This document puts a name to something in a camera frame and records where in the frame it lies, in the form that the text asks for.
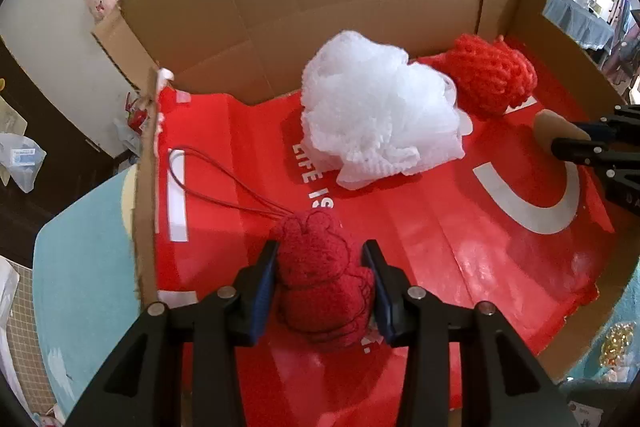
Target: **plastic bag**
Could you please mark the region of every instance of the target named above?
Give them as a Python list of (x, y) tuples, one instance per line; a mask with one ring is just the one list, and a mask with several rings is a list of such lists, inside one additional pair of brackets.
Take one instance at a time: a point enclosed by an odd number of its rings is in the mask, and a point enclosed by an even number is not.
[(0, 133), (0, 164), (11, 174), (23, 192), (31, 192), (44, 157), (43, 149), (31, 138)]
[[(595, 280), (615, 241), (596, 180), (580, 172), (580, 205), (566, 229), (539, 234), (512, 219), (479, 183), (474, 170), (495, 167), (517, 195), (549, 207), (563, 198), (566, 168), (540, 149), (530, 131), (543, 107), (572, 121), (586, 118), (548, 70), (536, 102), (500, 119), (472, 117), (465, 157), (420, 176), (395, 176), (353, 192), (337, 171), (319, 176), (300, 145), (300, 94), (246, 106), (228, 94), (195, 94), (178, 103), (165, 87), (158, 131), (154, 267), (158, 288), (203, 300), (255, 263), (274, 222), (186, 194), (169, 173), (169, 151), (195, 147), (232, 168), (270, 200), (305, 210), (332, 207), (354, 239), (378, 241), (387, 262), (401, 267), (443, 302), (473, 307), (494, 302), (535, 353), (564, 318), (597, 297)], [(214, 198), (255, 206), (233, 179), (199, 158), (175, 163), (179, 178)], [(537, 219), (538, 212), (532, 214)], [(238, 372), (249, 427), (393, 426), (406, 368), (405, 349), (384, 343), (318, 353), (289, 331), (274, 306), (265, 337), (238, 350)], [(450, 356), (450, 405), (460, 407), (460, 354)]]
[(338, 185), (354, 190), (465, 155), (453, 81), (408, 60), (345, 31), (306, 65), (303, 148), (318, 171), (340, 170)]
[(602, 381), (632, 382), (640, 367), (640, 335), (636, 323), (618, 322), (605, 334), (600, 365), (607, 368)]

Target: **dark wooden cabinet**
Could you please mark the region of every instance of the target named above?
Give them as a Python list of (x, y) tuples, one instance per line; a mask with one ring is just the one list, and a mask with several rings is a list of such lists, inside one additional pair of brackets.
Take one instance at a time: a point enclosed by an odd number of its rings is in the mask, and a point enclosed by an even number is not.
[(0, 183), (0, 255), (31, 266), (41, 227), (109, 178), (114, 160), (46, 99), (1, 41), (0, 78), (6, 83), (0, 96), (27, 121), (25, 134), (47, 152), (29, 194), (12, 180), (7, 187)]

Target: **white wall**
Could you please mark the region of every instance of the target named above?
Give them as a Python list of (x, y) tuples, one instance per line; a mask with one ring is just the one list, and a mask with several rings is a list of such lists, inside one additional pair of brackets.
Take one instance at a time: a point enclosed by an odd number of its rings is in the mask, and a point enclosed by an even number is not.
[(124, 116), (130, 87), (94, 41), (93, 25), (84, 0), (0, 6), (0, 34), (24, 71), (80, 131), (116, 156), (124, 147), (112, 122)]

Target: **red plush toy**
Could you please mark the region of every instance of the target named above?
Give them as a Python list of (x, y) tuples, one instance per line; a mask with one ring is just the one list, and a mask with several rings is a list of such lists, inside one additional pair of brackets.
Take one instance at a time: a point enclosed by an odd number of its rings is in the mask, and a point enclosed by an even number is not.
[(334, 214), (297, 212), (277, 224), (274, 236), (286, 325), (323, 349), (359, 342), (369, 324), (374, 277)]
[(508, 107), (518, 107), (538, 85), (531, 62), (502, 36), (489, 44), (477, 35), (462, 35), (453, 49), (418, 62), (450, 76), (461, 107), (481, 116), (500, 116)]

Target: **red shopping bag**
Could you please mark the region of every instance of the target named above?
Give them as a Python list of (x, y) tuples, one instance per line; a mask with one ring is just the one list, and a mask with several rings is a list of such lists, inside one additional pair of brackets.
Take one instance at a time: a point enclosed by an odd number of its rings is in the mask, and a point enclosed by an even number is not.
[[(356, 191), (338, 187), (336, 172), (321, 174), (306, 158), (299, 93), (248, 107), (224, 94), (180, 103), (184, 97), (164, 88), (158, 102), (159, 288), (195, 291), (202, 299), (255, 261), (274, 225), (184, 194), (168, 174), (169, 152), (192, 146), (284, 206), (332, 206), (361, 243), (376, 239), (389, 264), (443, 301), (466, 307), (493, 301), (540, 352), (567, 315), (596, 298), (594, 281), (613, 228), (590, 173), (546, 156), (534, 142), (532, 119), (543, 107), (584, 119), (546, 68), (534, 64), (536, 99), (503, 118), (473, 119), (465, 158)], [(177, 155), (172, 165), (190, 188), (257, 204), (198, 158)], [(238, 349), (248, 425), (394, 425), (405, 363), (406, 350), (376, 342), (318, 353), (273, 315), (257, 347)], [(455, 407), (461, 384), (454, 346), (450, 365)]]

